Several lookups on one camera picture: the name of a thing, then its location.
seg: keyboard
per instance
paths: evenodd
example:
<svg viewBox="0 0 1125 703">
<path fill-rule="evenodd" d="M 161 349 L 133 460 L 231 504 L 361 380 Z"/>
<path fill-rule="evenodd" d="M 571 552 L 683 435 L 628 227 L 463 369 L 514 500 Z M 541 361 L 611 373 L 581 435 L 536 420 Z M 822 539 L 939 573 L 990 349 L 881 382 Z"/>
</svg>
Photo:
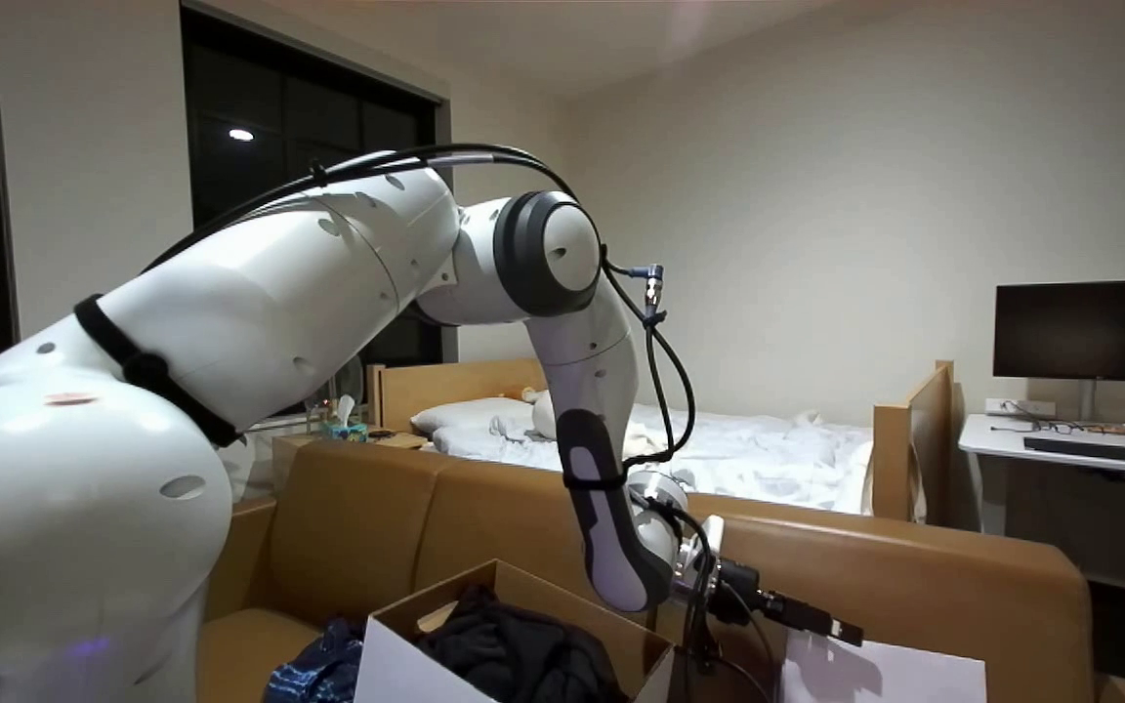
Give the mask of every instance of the keyboard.
<svg viewBox="0 0 1125 703">
<path fill-rule="evenodd" d="M 1025 436 L 1037 452 L 1075 452 L 1075 457 L 1107 457 L 1125 460 L 1125 444 L 1099 444 L 1099 442 L 1054 442 L 1054 436 Z"/>
</svg>

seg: desk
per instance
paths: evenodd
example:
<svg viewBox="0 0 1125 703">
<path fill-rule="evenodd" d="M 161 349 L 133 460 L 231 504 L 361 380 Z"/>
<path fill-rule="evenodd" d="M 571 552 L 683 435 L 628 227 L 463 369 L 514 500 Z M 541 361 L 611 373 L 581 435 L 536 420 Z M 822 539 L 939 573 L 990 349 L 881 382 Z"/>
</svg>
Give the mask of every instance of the desk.
<svg viewBox="0 0 1125 703">
<path fill-rule="evenodd" d="M 1025 436 L 1125 444 L 1116 435 L 968 416 L 958 444 L 981 533 L 1054 544 L 1093 584 L 1125 587 L 1125 460 L 1040 452 Z"/>
</svg>

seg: brown sofa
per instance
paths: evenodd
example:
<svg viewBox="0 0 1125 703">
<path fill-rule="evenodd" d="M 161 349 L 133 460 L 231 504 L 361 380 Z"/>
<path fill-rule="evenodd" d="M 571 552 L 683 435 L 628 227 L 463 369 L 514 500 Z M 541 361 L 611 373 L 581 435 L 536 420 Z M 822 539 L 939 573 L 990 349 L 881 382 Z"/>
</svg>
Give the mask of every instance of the brown sofa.
<svg viewBox="0 0 1125 703">
<path fill-rule="evenodd" d="M 1125 701 L 1125 681 L 1089 669 L 1089 594 L 1054 547 L 715 498 L 693 511 L 728 517 L 724 556 L 765 587 L 875 640 L 981 658 L 993 701 Z M 254 703 L 326 623 L 366 616 L 486 560 L 590 594 L 560 478 L 312 442 L 282 500 L 234 517 L 206 591 L 201 701 Z"/>
</svg>

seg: bed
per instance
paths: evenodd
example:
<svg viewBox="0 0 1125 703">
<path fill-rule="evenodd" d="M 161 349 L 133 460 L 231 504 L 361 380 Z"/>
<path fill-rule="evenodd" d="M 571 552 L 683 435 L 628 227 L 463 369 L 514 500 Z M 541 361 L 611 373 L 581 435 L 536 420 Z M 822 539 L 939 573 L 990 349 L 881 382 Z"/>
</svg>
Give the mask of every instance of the bed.
<svg viewBox="0 0 1125 703">
<path fill-rule="evenodd" d="M 951 380 L 934 365 L 908 403 L 870 405 L 870 427 L 818 416 L 701 416 L 667 474 L 688 494 L 773 500 L 883 518 L 939 518 L 951 457 Z M 536 361 L 373 369 L 366 416 L 390 435 L 421 435 L 426 449 L 560 474 L 543 435 L 546 382 Z M 632 405 L 624 452 L 657 449 L 654 405 Z"/>
</svg>

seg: white bedding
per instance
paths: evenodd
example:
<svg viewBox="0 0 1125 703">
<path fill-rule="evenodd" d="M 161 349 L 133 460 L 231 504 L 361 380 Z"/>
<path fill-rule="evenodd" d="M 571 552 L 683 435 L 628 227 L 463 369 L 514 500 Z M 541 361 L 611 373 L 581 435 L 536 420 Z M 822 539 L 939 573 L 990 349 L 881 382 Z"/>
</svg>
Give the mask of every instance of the white bedding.
<svg viewBox="0 0 1125 703">
<path fill-rule="evenodd" d="M 445 457 L 502 460 L 560 474 L 560 444 L 530 421 L 530 403 L 468 405 L 458 421 L 433 421 L 431 444 Z M 639 405 L 624 435 L 624 452 L 663 444 L 654 405 Z M 688 494 L 721 494 L 773 504 L 864 517 L 870 429 L 838 427 L 818 416 L 701 416 L 693 442 L 671 465 L 639 474 L 667 474 Z"/>
</svg>

